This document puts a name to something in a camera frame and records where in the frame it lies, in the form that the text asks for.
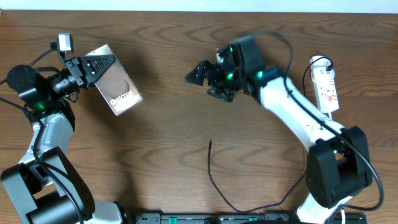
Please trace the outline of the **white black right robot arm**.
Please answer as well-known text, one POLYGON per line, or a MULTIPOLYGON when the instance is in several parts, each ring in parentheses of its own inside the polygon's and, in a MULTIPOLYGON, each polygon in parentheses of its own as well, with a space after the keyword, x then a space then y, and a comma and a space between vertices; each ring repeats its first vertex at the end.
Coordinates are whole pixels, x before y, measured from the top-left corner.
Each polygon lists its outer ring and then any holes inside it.
POLYGON ((296 89, 286 71, 266 65, 253 36, 231 41, 217 51, 216 62, 201 61, 185 79, 207 84, 210 96, 227 102, 243 91, 297 136, 307 152, 303 179, 309 190, 296 212, 300 222, 329 223, 351 198, 379 183, 365 133, 331 119, 296 89))

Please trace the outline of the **white power strip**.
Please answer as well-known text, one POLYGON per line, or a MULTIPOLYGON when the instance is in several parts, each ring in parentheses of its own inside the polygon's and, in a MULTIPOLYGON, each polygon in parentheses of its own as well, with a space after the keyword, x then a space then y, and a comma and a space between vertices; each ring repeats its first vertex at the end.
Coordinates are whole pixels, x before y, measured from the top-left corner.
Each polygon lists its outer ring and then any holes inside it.
POLYGON ((317 108, 326 114, 338 110, 339 102, 332 61, 322 55, 313 56, 310 59, 310 69, 317 108))

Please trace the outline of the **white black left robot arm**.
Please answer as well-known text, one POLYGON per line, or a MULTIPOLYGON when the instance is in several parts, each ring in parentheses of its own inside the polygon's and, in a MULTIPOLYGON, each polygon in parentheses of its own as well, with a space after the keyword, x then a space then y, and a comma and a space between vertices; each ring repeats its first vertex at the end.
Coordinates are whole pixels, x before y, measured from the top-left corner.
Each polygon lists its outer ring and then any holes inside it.
POLYGON ((24 101, 21 110, 34 130, 24 157, 1 174, 23 223, 134 223, 116 202, 95 200, 66 157, 75 130, 68 99, 93 87, 115 61, 113 55, 74 57, 63 61, 63 70, 18 65, 9 71, 5 82, 24 101))

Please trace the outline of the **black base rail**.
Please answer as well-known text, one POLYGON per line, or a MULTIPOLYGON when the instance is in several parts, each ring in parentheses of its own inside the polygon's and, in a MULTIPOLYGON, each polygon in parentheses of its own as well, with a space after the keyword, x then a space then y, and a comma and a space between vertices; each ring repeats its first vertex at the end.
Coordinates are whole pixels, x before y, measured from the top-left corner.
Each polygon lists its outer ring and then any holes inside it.
POLYGON ((301 223, 292 213, 264 213, 260 215, 181 215, 159 213, 141 213, 134 216, 138 224, 239 224, 239 223, 301 223))

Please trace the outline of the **Galaxy S25 Ultra smartphone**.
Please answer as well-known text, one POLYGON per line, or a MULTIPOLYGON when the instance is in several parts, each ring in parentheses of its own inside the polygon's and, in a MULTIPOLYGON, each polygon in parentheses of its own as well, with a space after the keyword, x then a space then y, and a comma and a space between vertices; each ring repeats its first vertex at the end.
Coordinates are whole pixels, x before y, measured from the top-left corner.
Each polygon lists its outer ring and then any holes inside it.
POLYGON ((121 115, 143 100, 117 57, 95 85, 116 116, 121 115))

